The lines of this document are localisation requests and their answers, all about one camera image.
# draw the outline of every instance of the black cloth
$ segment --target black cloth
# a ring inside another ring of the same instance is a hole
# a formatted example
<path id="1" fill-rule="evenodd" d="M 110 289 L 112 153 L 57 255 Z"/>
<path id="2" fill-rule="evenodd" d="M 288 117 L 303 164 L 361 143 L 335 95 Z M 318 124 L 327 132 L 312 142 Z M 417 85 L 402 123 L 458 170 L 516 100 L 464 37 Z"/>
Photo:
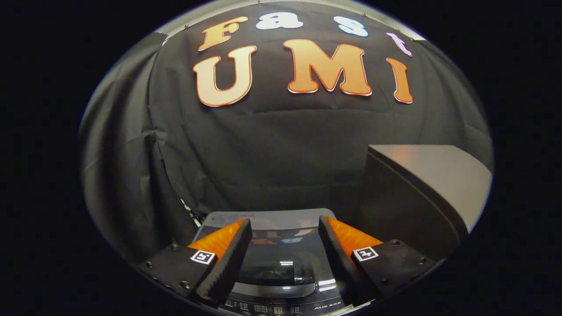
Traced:
<path id="1" fill-rule="evenodd" d="M 304 26 L 260 30 L 259 17 L 293 12 Z M 361 22 L 368 37 L 338 29 L 334 16 Z M 231 38 L 203 52 L 206 28 L 247 16 Z M 386 32 L 406 42 L 405 55 Z M 357 209 L 368 145 L 454 145 L 493 172 L 482 104 L 439 49 L 367 17 L 312 3 L 271 3 L 231 10 L 190 25 L 162 45 L 153 33 L 132 48 L 98 86 L 80 127 L 81 177 L 96 226 L 122 257 L 138 262 L 171 240 L 189 244 L 196 214 L 327 207 L 349 221 Z M 283 42 L 311 39 L 329 56 L 339 44 L 365 51 L 371 96 L 293 94 L 293 56 Z M 228 52 L 255 45 L 252 86 L 240 101 L 202 104 L 196 63 L 220 56 L 216 85 L 234 82 Z M 386 58 L 407 66 L 412 104 L 399 103 Z"/>

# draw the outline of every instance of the letter m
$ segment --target letter m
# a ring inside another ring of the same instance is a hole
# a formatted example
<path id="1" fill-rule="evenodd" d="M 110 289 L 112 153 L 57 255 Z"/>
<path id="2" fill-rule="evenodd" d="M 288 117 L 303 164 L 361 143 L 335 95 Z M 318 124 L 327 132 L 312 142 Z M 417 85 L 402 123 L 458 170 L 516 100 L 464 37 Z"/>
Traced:
<path id="1" fill-rule="evenodd" d="M 324 88 L 334 91 L 343 72 L 343 83 L 339 88 L 347 94 L 370 96 L 373 92 L 367 83 L 363 67 L 363 49 L 340 44 L 330 58 L 316 43 L 308 39 L 291 39 L 283 43 L 293 52 L 294 80 L 288 89 L 292 93 L 314 93 L 318 83 L 312 79 L 316 73 Z"/>

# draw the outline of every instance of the orange letter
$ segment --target orange letter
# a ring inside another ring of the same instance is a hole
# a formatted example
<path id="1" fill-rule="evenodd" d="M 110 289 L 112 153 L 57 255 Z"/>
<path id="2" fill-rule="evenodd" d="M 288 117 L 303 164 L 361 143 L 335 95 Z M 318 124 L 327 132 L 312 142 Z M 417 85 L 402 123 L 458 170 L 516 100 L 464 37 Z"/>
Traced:
<path id="1" fill-rule="evenodd" d="M 312 70 L 328 91 L 334 91 L 339 75 L 343 72 L 343 83 L 339 85 L 342 91 L 358 96 L 370 96 L 373 92 L 367 84 L 363 68 L 363 49 L 340 44 L 330 58 L 316 43 L 308 39 L 291 39 L 284 42 L 283 46 L 293 52 L 294 80 L 288 86 L 292 93 L 318 91 L 318 83 L 312 80 Z"/>
<path id="2" fill-rule="evenodd" d="M 396 81 L 396 91 L 394 91 L 394 98 L 397 101 L 410 104 L 414 101 L 414 98 L 410 94 L 410 88 L 408 87 L 408 78 L 406 77 L 406 65 L 397 61 L 394 58 L 387 58 L 387 62 L 392 66 L 392 71 L 394 71 L 394 79 Z"/>
<path id="3" fill-rule="evenodd" d="M 245 16 L 237 17 L 230 21 L 211 26 L 210 28 L 204 30 L 205 41 L 203 45 L 199 47 L 199 51 L 204 51 L 209 47 L 224 43 L 230 39 L 230 35 L 224 35 L 224 33 L 234 33 L 238 30 L 238 23 L 246 22 L 248 18 Z"/>
<path id="4" fill-rule="evenodd" d="M 197 74 L 197 96 L 204 105 L 219 107 L 233 104 L 243 98 L 252 85 L 251 54 L 257 50 L 255 46 L 237 48 L 228 57 L 234 59 L 235 79 L 232 87 L 219 90 L 215 81 L 215 65 L 220 57 L 207 58 L 193 67 Z"/>

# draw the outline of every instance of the black foam pad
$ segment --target black foam pad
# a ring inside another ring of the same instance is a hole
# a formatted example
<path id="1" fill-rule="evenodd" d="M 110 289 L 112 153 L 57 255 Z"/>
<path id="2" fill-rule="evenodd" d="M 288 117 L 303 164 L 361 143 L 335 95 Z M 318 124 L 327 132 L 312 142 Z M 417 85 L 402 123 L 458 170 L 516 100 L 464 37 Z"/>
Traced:
<path id="1" fill-rule="evenodd" d="M 318 234 L 344 304 L 359 306 L 380 296 L 372 281 L 351 264 L 334 230 L 323 216 L 320 216 Z"/>
<path id="2" fill-rule="evenodd" d="M 252 226 L 250 220 L 246 219 L 226 248 L 224 256 L 196 290 L 197 295 L 205 300 L 205 304 L 218 307 L 226 302 L 238 278 L 250 240 Z"/>

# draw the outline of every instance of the white letter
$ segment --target white letter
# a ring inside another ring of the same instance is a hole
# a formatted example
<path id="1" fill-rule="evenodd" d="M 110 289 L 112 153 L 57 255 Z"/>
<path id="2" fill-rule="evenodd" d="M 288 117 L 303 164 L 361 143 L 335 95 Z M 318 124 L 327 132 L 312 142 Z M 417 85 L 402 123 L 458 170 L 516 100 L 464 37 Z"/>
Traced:
<path id="1" fill-rule="evenodd" d="M 343 16 L 335 16 L 334 21 L 339 23 L 339 28 L 346 33 L 355 34 L 361 37 L 369 36 L 369 33 L 365 30 L 363 24 L 355 20 L 351 20 Z"/>
<path id="2" fill-rule="evenodd" d="M 256 27 L 260 30 L 272 30 L 276 28 L 296 29 L 300 28 L 303 23 L 298 20 L 294 13 L 275 12 L 262 15 Z"/>

